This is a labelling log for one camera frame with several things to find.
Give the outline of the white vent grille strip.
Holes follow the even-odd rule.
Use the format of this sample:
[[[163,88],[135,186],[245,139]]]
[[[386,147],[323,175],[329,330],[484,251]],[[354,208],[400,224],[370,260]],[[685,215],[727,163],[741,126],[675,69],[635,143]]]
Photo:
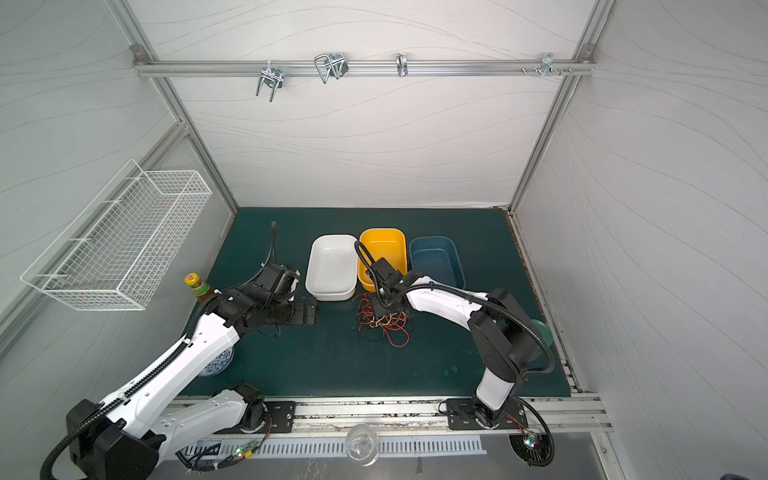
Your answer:
[[[379,436],[369,435],[347,441],[341,437],[272,438],[250,459],[348,458],[428,458],[486,455],[479,435]]]

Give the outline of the blue plastic bin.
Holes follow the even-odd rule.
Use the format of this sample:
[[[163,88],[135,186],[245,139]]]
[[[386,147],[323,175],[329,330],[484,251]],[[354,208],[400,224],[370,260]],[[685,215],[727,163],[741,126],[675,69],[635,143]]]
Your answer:
[[[433,280],[464,289],[466,279],[455,243],[446,236],[414,238],[408,246],[410,268]]]

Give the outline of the yellow plastic bin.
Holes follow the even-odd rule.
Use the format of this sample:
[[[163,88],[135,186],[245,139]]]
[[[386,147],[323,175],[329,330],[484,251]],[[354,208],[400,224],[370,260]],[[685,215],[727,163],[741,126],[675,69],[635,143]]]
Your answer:
[[[359,241],[373,255],[374,260],[385,258],[402,275],[407,273],[406,238],[402,231],[396,228],[370,228],[360,234]]]

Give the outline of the sauce bottle yellow cap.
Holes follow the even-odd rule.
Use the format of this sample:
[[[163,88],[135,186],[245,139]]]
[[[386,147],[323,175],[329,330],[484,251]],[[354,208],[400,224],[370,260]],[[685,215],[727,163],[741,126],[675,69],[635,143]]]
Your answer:
[[[216,295],[216,290],[197,273],[189,273],[184,277],[185,284],[192,290],[199,304],[205,303]]]

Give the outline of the metal clamp small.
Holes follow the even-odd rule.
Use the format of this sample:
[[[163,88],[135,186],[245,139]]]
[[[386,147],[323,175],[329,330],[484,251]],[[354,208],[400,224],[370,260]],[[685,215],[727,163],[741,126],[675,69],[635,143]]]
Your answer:
[[[405,78],[408,75],[408,62],[406,55],[403,53],[397,53],[395,62],[398,77]]]

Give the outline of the metal bracket right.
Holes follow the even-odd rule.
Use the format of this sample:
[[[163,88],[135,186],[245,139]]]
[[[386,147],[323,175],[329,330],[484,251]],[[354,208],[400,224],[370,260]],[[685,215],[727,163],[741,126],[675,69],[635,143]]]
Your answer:
[[[542,58],[538,66],[532,68],[521,67],[520,72],[523,75],[537,75],[539,77],[548,76],[571,76],[573,69],[570,67],[558,67],[555,65],[555,59],[551,53],[546,53]]]

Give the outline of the clear glass cup front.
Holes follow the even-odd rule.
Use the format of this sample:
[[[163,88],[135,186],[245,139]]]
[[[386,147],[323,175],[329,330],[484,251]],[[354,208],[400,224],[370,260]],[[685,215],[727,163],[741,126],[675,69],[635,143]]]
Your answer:
[[[376,431],[367,424],[353,426],[345,439],[347,458],[353,463],[368,467],[379,457],[379,443]]]

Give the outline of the metal u-bolt clamp left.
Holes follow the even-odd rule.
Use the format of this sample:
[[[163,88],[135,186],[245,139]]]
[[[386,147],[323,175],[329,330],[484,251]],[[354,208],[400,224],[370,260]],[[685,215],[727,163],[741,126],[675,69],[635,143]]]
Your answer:
[[[273,102],[278,90],[283,87],[283,73],[268,64],[260,72],[255,95],[259,96],[262,92],[269,92],[269,102]]]

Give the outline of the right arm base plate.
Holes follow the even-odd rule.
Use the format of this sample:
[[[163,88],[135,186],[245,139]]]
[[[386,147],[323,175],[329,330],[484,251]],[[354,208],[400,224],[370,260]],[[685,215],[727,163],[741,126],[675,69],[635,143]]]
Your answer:
[[[447,417],[452,431],[528,429],[524,407],[515,399],[508,399],[501,409],[492,410],[474,397],[449,398],[438,405],[438,412]]]

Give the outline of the white plastic bin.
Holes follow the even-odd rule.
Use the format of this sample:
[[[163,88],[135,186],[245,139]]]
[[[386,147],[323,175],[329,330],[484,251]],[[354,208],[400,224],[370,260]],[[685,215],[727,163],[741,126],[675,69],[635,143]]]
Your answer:
[[[357,286],[357,239],[352,235],[322,235],[312,244],[305,288],[321,302],[351,299]]]

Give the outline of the green lidded glass jar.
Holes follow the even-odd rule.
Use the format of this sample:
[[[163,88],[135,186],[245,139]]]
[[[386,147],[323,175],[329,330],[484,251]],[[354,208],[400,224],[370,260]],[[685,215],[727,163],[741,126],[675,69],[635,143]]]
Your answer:
[[[543,340],[544,344],[547,346],[548,352],[552,353],[554,336],[549,326],[538,319],[532,319],[531,322],[536,327],[540,338]],[[532,357],[532,359],[534,361],[538,361],[540,358],[546,359],[546,354],[541,349],[538,349],[535,352],[535,355]]]

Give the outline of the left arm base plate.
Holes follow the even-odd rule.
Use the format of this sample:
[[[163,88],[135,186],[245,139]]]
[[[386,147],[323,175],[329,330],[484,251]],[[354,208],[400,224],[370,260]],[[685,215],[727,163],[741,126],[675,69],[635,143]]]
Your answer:
[[[219,430],[222,434],[291,433],[297,403],[293,401],[264,401],[248,405],[244,416],[230,428]]]

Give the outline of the aluminium crossbar rail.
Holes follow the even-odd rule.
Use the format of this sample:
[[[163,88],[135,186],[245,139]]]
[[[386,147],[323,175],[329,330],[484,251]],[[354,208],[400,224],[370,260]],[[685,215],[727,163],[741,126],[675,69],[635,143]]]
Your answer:
[[[541,58],[532,60],[415,60],[410,57],[406,77],[500,77],[523,75],[521,67],[538,66]],[[347,60],[346,78],[399,78],[395,58],[385,60]],[[313,60],[276,61],[155,61],[136,64],[134,69],[145,78],[257,78],[268,64],[279,69],[284,78],[318,78]],[[571,76],[589,76],[597,68],[594,62],[555,59],[558,67],[573,69]]]

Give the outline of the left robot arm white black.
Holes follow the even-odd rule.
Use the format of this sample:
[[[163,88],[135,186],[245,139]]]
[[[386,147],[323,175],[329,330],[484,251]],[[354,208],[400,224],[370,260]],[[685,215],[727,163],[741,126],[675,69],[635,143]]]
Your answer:
[[[297,268],[276,260],[269,246],[248,280],[216,290],[198,316],[163,355],[116,391],[94,403],[82,400],[66,416],[65,437],[42,462],[39,476],[54,478],[62,454],[88,479],[146,479],[169,456],[221,430],[269,430],[273,416],[263,394],[246,383],[225,388],[175,414],[172,400],[218,356],[265,326],[309,326],[314,300],[297,298]]]

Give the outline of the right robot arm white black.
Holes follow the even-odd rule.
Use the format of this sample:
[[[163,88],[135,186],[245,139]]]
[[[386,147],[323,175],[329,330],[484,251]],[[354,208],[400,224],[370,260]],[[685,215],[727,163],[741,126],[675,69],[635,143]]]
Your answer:
[[[551,343],[508,291],[470,292],[413,271],[402,274],[385,258],[374,258],[361,241],[354,249],[374,285],[369,298],[375,313],[427,313],[471,334],[484,365],[472,397],[480,427],[496,428],[522,382],[554,370]]]

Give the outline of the metal u-bolt clamp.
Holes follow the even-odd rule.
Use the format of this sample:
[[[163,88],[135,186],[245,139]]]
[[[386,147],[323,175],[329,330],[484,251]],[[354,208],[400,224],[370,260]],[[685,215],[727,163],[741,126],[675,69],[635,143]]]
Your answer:
[[[273,102],[278,90],[283,87],[283,73],[268,64],[260,72],[255,95],[259,96],[262,92],[269,92],[269,102]]]
[[[323,53],[314,58],[313,64],[323,84],[330,78],[342,78],[349,71],[347,59],[342,53]]]

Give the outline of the metal u-bolt clamp middle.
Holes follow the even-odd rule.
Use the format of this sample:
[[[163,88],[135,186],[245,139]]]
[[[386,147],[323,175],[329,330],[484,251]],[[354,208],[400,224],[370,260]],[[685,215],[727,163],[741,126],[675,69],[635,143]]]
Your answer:
[[[347,59],[342,53],[323,53],[314,58],[313,64],[323,84],[330,78],[342,78],[349,71]]]

